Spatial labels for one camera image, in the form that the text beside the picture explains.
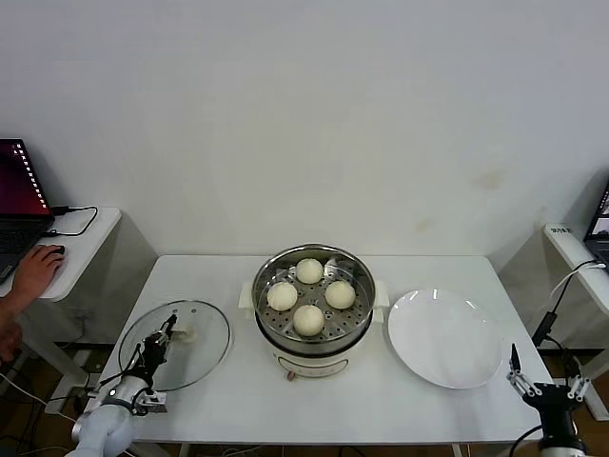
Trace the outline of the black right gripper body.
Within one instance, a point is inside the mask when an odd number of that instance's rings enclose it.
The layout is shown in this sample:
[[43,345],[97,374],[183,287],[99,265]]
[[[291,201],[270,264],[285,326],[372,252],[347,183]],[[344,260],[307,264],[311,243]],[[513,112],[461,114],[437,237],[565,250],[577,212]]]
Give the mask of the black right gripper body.
[[579,406],[579,400],[568,386],[535,383],[522,400],[538,412],[544,440],[576,440],[572,411]]

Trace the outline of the person bare hand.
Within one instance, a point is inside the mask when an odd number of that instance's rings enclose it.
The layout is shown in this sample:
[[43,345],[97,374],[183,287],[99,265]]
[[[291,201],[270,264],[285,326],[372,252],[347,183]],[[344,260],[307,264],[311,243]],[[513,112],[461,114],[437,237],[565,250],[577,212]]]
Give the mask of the person bare hand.
[[23,309],[48,288],[65,260],[65,248],[59,245],[39,245],[29,251],[15,271],[10,302]]

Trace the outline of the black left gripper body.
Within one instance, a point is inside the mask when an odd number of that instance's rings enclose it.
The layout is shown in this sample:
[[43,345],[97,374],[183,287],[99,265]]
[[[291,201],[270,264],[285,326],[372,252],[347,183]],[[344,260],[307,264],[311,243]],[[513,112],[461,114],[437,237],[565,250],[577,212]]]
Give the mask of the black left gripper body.
[[144,352],[142,354],[142,367],[147,376],[153,376],[158,367],[166,361],[169,346],[169,343],[152,344],[150,342],[151,335],[144,340]]

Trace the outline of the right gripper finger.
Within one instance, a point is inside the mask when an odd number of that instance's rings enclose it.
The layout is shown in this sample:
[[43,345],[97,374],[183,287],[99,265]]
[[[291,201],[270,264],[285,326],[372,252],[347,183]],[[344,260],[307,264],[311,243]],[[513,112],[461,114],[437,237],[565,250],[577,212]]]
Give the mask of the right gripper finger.
[[582,401],[591,384],[590,379],[583,375],[580,362],[577,359],[569,359],[564,364],[564,368],[567,398]]
[[515,344],[511,345],[509,371],[506,379],[520,397],[541,396],[541,390],[522,371],[520,356]]

